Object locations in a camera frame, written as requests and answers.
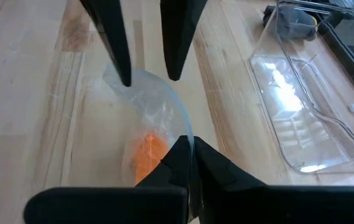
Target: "plastic bag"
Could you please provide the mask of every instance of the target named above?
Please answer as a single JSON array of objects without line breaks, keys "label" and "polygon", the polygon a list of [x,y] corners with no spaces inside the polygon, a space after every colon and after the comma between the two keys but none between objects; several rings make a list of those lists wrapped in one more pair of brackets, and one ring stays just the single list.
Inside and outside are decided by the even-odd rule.
[{"label": "plastic bag", "polygon": [[131,126],[124,146],[122,178],[136,185],[145,178],[181,135],[187,135],[193,150],[192,128],[185,108],[173,89],[161,78],[134,70],[132,86],[125,87],[112,64],[103,80],[136,110],[138,120]]}]

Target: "yellow object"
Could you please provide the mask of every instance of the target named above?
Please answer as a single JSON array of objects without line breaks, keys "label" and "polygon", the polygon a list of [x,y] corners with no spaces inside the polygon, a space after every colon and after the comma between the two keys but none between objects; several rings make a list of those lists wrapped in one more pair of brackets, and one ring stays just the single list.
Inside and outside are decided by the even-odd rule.
[{"label": "yellow object", "polygon": [[132,160],[135,167],[135,184],[140,183],[159,165],[167,151],[167,142],[157,134],[150,133],[145,135],[143,141],[138,145]]}]

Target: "shredded carrot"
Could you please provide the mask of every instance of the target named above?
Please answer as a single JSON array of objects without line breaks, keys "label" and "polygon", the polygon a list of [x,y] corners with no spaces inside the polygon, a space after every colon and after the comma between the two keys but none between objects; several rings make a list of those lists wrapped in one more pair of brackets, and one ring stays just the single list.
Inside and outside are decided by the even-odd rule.
[{"label": "shredded carrot", "polygon": [[145,135],[133,157],[136,184],[149,175],[167,154],[167,144],[158,135]]}]

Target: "butcher block countertop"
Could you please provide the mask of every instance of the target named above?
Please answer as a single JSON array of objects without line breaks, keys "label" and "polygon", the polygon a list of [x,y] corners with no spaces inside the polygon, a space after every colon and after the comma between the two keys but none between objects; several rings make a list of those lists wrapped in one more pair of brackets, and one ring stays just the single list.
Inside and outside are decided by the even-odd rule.
[{"label": "butcher block countertop", "polygon": [[[159,0],[121,4],[134,68],[172,86],[194,135],[267,184],[354,185],[354,173],[302,175],[281,156],[246,66],[274,1],[209,0],[178,82],[167,78]],[[128,111],[102,80],[108,62],[79,1],[0,0],[0,223],[23,223],[44,189],[123,186]]]}]

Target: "transparent tray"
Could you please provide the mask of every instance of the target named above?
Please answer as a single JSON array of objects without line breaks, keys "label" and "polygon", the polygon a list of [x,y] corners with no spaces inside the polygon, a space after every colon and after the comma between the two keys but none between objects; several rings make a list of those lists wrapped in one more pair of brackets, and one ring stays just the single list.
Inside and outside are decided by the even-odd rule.
[{"label": "transparent tray", "polygon": [[286,162],[299,172],[354,162],[354,74],[324,40],[336,18],[354,25],[349,9],[279,1],[249,59],[269,125]]}]

